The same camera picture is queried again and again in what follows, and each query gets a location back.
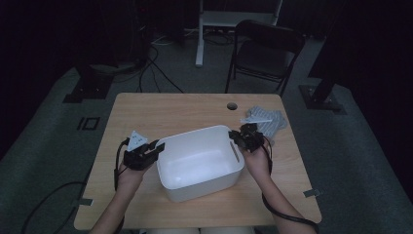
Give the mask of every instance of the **bubble wrap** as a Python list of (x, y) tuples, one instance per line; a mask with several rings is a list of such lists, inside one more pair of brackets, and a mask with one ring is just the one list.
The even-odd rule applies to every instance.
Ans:
[(273, 138), (278, 130), (284, 129), (287, 125), (282, 113), (279, 110), (265, 110), (260, 106), (253, 106), (247, 111), (246, 116), (272, 119), (273, 121), (271, 122), (257, 123), (258, 132), (269, 138)]

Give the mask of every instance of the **black chair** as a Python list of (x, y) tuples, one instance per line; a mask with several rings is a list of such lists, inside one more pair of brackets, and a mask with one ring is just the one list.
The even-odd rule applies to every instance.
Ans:
[(237, 24), (234, 36), (234, 51), (228, 72), (225, 94), (234, 71), (282, 85), (280, 97), (285, 90), (294, 62), (303, 49), (305, 38), (289, 28), (247, 19)]

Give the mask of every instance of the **wooden table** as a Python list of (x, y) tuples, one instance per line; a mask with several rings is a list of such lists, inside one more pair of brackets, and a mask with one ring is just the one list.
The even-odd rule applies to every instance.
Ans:
[[(238, 105), (229, 110), (228, 102)], [(238, 130), (250, 107), (280, 110), (287, 119), (282, 100), (276, 95), (233, 94), (119, 94), (110, 114), (83, 198), (91, 206), (80, 206), (74, 225), (92, 229), (113, 197), (113, 169), (119, 144), (133, 130), (149, 141), (215, 125)], [(272, 177), (286, 198), (308, 219), (321, 221), (315, 197), (292, 130), (288, 124), (275, 136)], [(274, 225), (261, 200), (261, 191), (246, 168), (236, 185), (182, 203), (168, 199), (157, 167), (144, 180), (125, 215), (124, 228), (176, 228), (211, 226)]]

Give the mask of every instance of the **person's right arm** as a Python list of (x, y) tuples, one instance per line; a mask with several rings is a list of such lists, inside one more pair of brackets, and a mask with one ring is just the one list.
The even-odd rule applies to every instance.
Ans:
[[(267, 155), (264, 149), (260, 147), (252, 153), (243, 149), (241, 149), (241, 151), (244, 155), (245, 164), (249, 173), (257, 182), (270, 206), (282, 214), (303, 218), (283, 196), (282, 192), (271, 179), (268, 171)], [(290, 221), (275, 214), (273, 214), (273, 219), (281, 234), (316, 234), (316, 231), (310, 225)]]

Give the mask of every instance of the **person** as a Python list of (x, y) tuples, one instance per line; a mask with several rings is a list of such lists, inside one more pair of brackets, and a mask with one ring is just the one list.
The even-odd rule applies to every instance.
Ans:
[[(268, 148), (268, 140), (265, 141), (264, 147), (259, 147), (253, 152), (240, 148), (244, 155), (246, 167), (257, 182), (268, 204), (274, 210), (282, 214), (303, 218), (303, 216), (283, 196), (282, 192), (271, 178), (268, 171), (267, 154), (265, 152), (265, 148)], [(122, 174), (119, 175), (118, 189), (109, 205), (94, 225), (91, 233), (112, 234), (117, 230), (134, 193), (143, 181), (143, 176), (148, 169), (149, 167), (143, 171), (134, 171), (127, 169), (125, 165), (121, 164), (119, 172), (122, 172)], [(275, 214), (273, 214), (273, 219), (281, 234), (316, 234), (316, 230), (310, 225), (290, 221)]]

